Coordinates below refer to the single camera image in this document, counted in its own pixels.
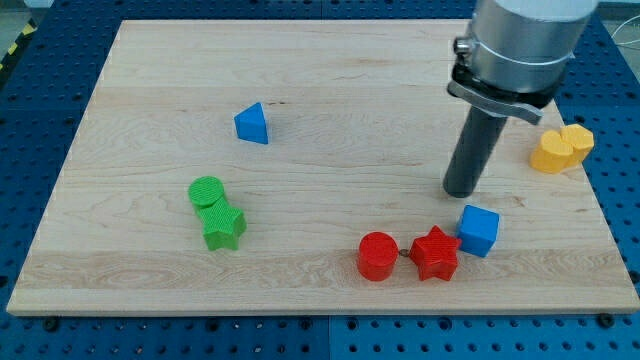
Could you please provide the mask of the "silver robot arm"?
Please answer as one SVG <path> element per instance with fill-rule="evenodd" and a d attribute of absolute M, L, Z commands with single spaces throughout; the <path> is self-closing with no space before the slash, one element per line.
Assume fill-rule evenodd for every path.
<path fill-rule="evenodd" d="M 515 117 L 533 125 L 543 117 L 564 77 L 594 0 L 479 0 L 447 86 L 471 105 L 469 117 Z"/>

